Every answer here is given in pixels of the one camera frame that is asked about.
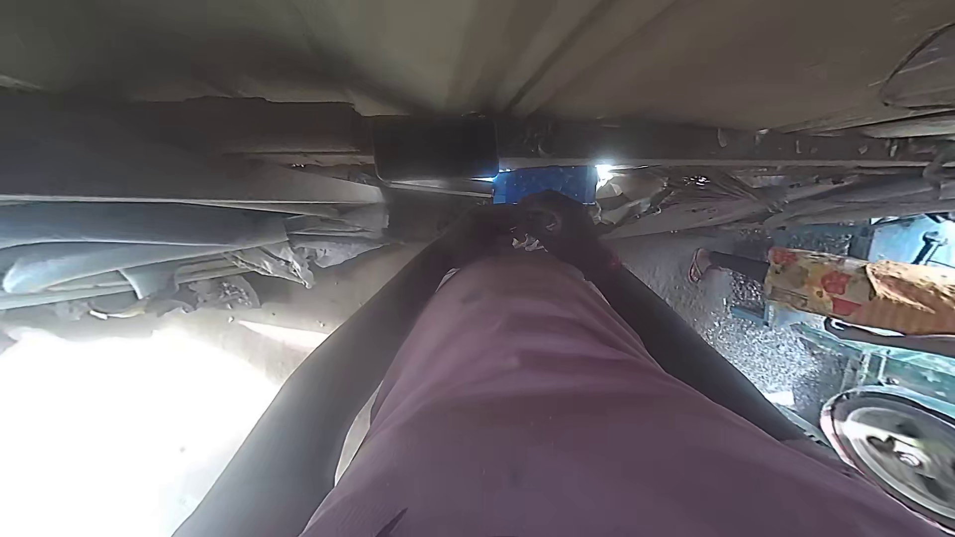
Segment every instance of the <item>metal beam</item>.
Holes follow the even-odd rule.
[[[347,103],[204,97],[97,105],[97,110],[193,151],[290,164],[367,164],[370,118]],[[732,167],[918,167],[935,140],[798,136],[643,120],[496,118],[502,167],[553,164]]]
[[[612,162],[656,166],[925,166],[933,141],[747,132],[653,121],[499,122],[499,153],[511,167]]]

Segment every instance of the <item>ground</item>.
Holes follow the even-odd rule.
[[[759,301],[761,284],[744,276],[709,271],[702,282],[687,278],[693,252],[706,247],[758,258],[772,241],[731,232],[690,231],[633,237],[613,243],[624,264],[663,297],[704,339],[764,394],[793,394],[796,411],[818,419],[822,401],[838,391],[842,364],[807,348],[795,333],[732,316],[733,305]]]

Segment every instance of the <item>bright light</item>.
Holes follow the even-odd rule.
[[[321,345],[322,342],[325,341],[325,338],[329,336],[327,333],[253,323],[252,321],[239,321],[239,324],[254,333],[260,333],[269,339],[305,351],[313,351],[315,347]]]
[[[0,355],[0,535],[168,537],[278,388],[178,328],[23,334]]]
[[[613,169],[613,164],[597,164],[594,166],[597,168],[597,188],[604,186],[613,179],[613,174],[610,173],[610,170]]]

